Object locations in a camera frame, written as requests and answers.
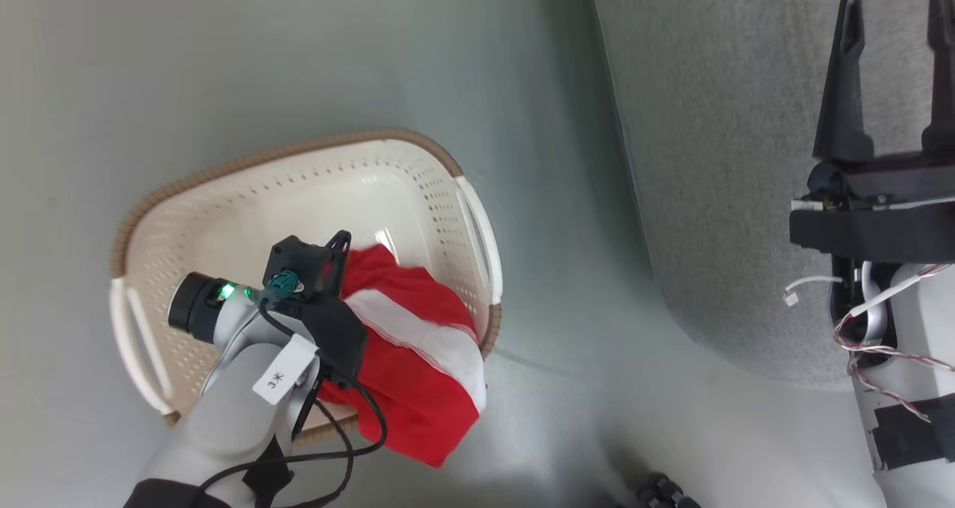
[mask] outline gray carpet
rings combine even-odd
[[[652,266],[673,316],[734,365],[846,386],[829,337],[828,259],[788,243],[805,193],[839,0],[595,0]],[[927,0],[863,0],[865,127],[920,147],[931,98]]]

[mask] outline black cable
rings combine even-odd
[[[328,412],[328,408],[325,407],[325,404],[323,404],[318,398],[315,399],[315,406],[318,407],[318,410],[321,410],[325,418],[328,419],[328,422],[335,427],[335,432],[338,432],[338,437],[341,437],[342,443],[345,444],[345,451],[348,452],[348,462],[345,464],[345,477],[342,478],[342,483],[338,484],[338,488],[330,494],[324,495],[324,497],[315,498],[312,501],[303,502],[302,504],[286,506],[286,508],[322,508],[331,501],[334,501],[334,499],[337,499],[339,495],[345,491],[345,488],[348,487],[348,482],[351,481],[351,469],[354,467],[355,463],[354,448],[351,446],[351,439],[348,438],[348,434],[345,433],[342,425],[335,420],[335,417],[331,416],[331,412]]]
[[[295,331],[286,327],[286,325],[283,325],[282,322],[279,322],[278,320],[276,320],[276,318],[273,318],[272,314],[269,314],[269,311],[266,310],[266,305],[268,303],[269,303],[269,300],[267,300],[267,298],[264,298],[262,300],[262,303],[259,303],[259,314],[262,316],[263,320],[266,320],[267,322],[269,322],[270,325],[278,329],[280,332],[282,332],[282,334],[289,336],[290,338],[292,335],[295,334]],[[373,453],[373,451],[376,451],[380,449],[381,447],[385,446],[385,441],[388,439],[388,422],[386,422],[385,420],[385,413],[382,412],[381,407],[378,406],[378,402],[375,401],[375,397],[373,397],[371,393],[368,392],[368,389],[366,389],[365,386],[362,385],[362,383],[359,382],[354,375],[351,375],[351,372],[348,372],[345,369],[342,369],[341,366],[337,364],[337,362],[325,356],[324,353],[322,353],[321,348],[318,349],[317,352],[315,352],[315,355],[318,356],[320,361],[330,365],[331,368],[334,369],[334,371],[338,372],[338,375],[341,375],[342,377],[344,377],[345,381],[349,382],[352,386],[354,386],[355,389],[358,390],[359,395],[361,395],[362,398],[365,399],[365,402],[368,402],[368,405],[372,408],[372,412],[375,413],[375,417],[378,419],[378,424],[381,427],[381,436],[378,437],[378,441],[375,441],[375,443],[372,443],[371,445],[367,447],[360,448],[357,450],[352,450],[349,447],[349,445],[351,444],[351,440],[348,440],[348,441],[345,441],[345,449],[347,449],[345,451],[329,451],[328,453],[320,453],[320,454],[301,454],[301,456],[277,457],[277,458],[272,458],[272,460],[249,461],[247,463],[242,463],[239,465],[235,465],[233,467],[226,468],[224,471],[219,471],[219,473],[215,473],[211,475],[211,477],[208,477],[208,480],[205,480],[204,482],[202,482],[202,484],[198,487],[198,490],[195,491],[193,501],[191,501],[190,504],[187,505],[187,508],[193,508],[195,504],[198,503],[198,499],[202,497],[202,494],[204,494],[210,487],[212,487],[213,484],[215,484],[219,480],[222,480],[222,478],[229,477],[229,475],[232,475],[232,474],[242,473],[242,471],[248,471],[250,468],[262,467],[266,465],[304,463],[307,461],[341,460],[342,458],[348,458],[349,460],[348,468],[347,470],[345,470],[345,481],[343,481],[343,485],[339,486],[341,490],[344,490],[344,486],[348,485],[348,480],[351,479],[351,463],[352,461],[354,461],[354,458],[358,456],[365,456],[366,454],[371,454]],[[325,417],[331,417],[331,414],[328,413],[327,409],[321,406],[318,399],[315,399],[315,404],[319,406],[319,409],[321,409],[323,413],[327,413],[325,414]],[[347,438],[347,436],[345,436],[345,431],[342,429],[341,425],[338,424],[338,422],[335,421],[333,418],[331,419],[331,423],[332,423],[332,426],[335,427],[335,430],[338,430],[338,433],[340,434],[340,436],[343,436],[343,441],[344,441],[344,439]],[[325,502],[325,504],[327,504],[328,502],[334,501],[334,498],[329,498],[331,497],[331,495],[334,495],[334,498],[337,498],[338,495],[341,495],[341,491],[336,490],[332,494],[324,495],[324,497],[313,499],[313,501],[304,502],[303,504],[298,504],[290,508],[314,507],[316,506],[314,502],[317,502],[317,501],[323,501]]]

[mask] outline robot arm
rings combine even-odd
[[[348,458],[383,446],[384,416],[357,381],[367,329],[338,299],[351,236],[324,247],[287,237],[272,249],[262,290],[192,273],[169,308],[170,327],[219,349],[195,406],[146,467],[127,508],[269,508],[292,480],[294,461]],[[289,358],[295,356],[293,365]],[[382,437],[352,450],[315,395],[320,383],[347,383],[369,400]],[[345,440],[347,451],[290,457],[313,403]]]
[[[953,7],[929,0],[935,75],[922,151],[876,157],[862,126],[862,0],[842,0],[812,150],[819,162],[790,213],[791,242],[832,256],[839,283],[829,311],[890,508],[955,506],[955,269],[942,271],[955,263]],[[870,307],[918,275],[931,279]]]

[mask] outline label sticker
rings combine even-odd
[[[812,212],[821,212],[825,209],[825,206],[822,202],[818,200],[792,200],[790,203],[790,210],[809,210]]]
[[[255,382],[252,390],[266,402],[276,405],[315,360],[315,351],[318,351],[317,345],[308,342],[300,334],[294,335],[289,344],[275,356],[266,373]]]

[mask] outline white stripe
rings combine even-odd
[[[359,318],[384,333],[382,338],[408,345],[429,363],[440,365],[441,371],[471,396],[477,412],[484,410],[484,361],[474,339],[465,331],[422,320],[378,290],[359,290],[345,303]]]

